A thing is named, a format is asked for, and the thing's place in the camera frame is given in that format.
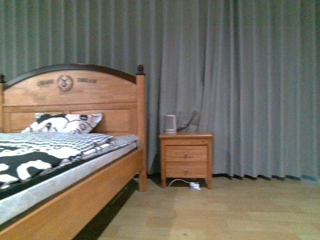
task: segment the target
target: patterned comforter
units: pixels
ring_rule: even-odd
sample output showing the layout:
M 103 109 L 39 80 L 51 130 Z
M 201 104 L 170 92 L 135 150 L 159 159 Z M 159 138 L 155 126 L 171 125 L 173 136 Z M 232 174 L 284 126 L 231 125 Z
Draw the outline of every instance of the patterned comforter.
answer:
M 138 137 L 99 133 L 0 133 L 0 189 L 114 151 Z

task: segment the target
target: plug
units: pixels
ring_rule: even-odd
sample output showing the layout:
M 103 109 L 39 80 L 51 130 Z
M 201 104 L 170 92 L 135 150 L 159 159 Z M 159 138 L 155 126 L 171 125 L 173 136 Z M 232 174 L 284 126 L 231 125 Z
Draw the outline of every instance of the plug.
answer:
M 201 190 L 200 184 L 198 182 L 190 182 L 189 189 L 190 190 Z

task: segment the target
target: white mattress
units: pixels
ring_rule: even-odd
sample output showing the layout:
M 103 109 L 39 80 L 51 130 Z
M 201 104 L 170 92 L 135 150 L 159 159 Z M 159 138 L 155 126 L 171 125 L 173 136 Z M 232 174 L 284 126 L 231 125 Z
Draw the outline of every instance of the white mattress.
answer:
M 0 200 L 0 225 L 137 148 L 131 143 Z

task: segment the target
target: nightstand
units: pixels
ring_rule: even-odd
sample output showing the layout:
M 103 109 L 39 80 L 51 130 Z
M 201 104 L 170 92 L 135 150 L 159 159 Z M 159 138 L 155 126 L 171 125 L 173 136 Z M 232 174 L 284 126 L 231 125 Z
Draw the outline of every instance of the nightstand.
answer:
M 178 132 L 159 135 L 161 142 L 161 183 L 167 178 L 203 178 L 212 187 L 213 140 L 209 132 Z

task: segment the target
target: pillow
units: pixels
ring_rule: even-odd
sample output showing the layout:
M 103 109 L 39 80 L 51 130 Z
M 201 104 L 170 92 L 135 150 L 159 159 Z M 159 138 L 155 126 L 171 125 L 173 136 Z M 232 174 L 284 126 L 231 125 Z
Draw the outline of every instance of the pillow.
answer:
M 21 133 L 70 133 L 87 134 L 101 121 L 102 113 L 97 114 L 45 114 L 36 113 L 35 122 Z

